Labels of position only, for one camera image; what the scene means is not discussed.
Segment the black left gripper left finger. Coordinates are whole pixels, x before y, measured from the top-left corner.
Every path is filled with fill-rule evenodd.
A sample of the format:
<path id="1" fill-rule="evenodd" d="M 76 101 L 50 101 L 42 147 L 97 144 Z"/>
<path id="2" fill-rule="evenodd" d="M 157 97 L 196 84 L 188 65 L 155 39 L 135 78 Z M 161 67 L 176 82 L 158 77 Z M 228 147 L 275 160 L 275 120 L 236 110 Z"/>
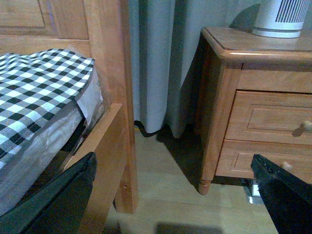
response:
<path id="1" fill-rule="evenodd" d="M 2 234 L 76 234 L 97 170 L 89 152 L 22 204 L 0 218 Z"/>

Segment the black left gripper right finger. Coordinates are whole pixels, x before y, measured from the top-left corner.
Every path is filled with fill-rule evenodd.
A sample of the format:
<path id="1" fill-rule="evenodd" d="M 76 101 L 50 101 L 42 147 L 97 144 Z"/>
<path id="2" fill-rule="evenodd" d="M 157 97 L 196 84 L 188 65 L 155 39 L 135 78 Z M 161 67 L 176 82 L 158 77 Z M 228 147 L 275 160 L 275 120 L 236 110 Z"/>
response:
<path id="1" fill-rule="evenodd" d="M 312 185 L 260 154 L 251 162 L 259 193 L 280 234 L 312 232 Z"/>

